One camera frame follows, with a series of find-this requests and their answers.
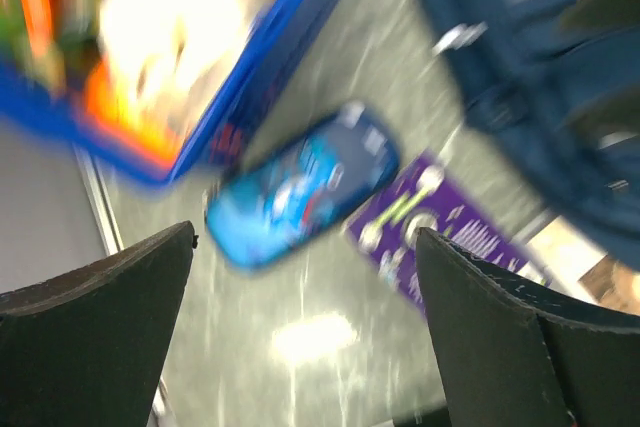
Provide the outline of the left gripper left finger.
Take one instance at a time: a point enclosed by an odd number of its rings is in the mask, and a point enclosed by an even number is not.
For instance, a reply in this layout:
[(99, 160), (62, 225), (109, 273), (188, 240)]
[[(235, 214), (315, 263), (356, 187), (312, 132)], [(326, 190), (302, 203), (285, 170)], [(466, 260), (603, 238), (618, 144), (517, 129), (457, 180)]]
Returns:
[(182, 221), (2, 294), (2, 425), (146, 425), (197, 244)]

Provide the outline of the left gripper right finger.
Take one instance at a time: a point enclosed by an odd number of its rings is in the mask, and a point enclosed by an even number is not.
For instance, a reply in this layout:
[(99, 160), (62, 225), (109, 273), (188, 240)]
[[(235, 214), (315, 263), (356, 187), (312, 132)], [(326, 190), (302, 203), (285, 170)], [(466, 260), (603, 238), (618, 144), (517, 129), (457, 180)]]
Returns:
[(639, 319), (422, 228), (416, 270), (454, 426), (636, 426)]

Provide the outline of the blue monster pencil case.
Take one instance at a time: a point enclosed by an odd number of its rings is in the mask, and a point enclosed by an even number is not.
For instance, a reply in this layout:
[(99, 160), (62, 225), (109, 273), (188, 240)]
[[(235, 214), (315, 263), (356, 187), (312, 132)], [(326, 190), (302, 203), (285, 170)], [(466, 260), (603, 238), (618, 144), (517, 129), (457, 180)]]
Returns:
[(399, 165), (390, 130), (352, 100), (212, 189), (205, 226), (236, 268), (258, 272), (350, 216)]

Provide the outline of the navy blue student backpack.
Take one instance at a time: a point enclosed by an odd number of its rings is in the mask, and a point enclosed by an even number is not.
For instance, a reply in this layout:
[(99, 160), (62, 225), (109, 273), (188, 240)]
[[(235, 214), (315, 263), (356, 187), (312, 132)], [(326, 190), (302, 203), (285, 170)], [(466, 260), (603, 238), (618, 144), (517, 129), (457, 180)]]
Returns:
[(420, 0), (470, 126), (639, 265), (639, 0)]

